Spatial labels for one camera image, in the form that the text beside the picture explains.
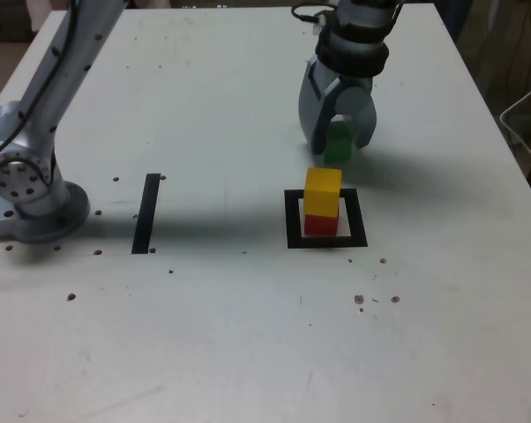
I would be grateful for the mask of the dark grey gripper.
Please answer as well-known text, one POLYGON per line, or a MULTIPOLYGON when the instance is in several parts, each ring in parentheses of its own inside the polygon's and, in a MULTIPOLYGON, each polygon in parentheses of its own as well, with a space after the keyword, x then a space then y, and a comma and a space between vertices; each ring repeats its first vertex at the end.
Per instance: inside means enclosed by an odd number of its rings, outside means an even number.
POLYGON ((372 78, 352 78, 324 66, 313 56, 299 94, 299 122, 312 154, 323 154, 331 120, 341 115, 356 149, 367 146, 377 126, 370 93, 372 78))

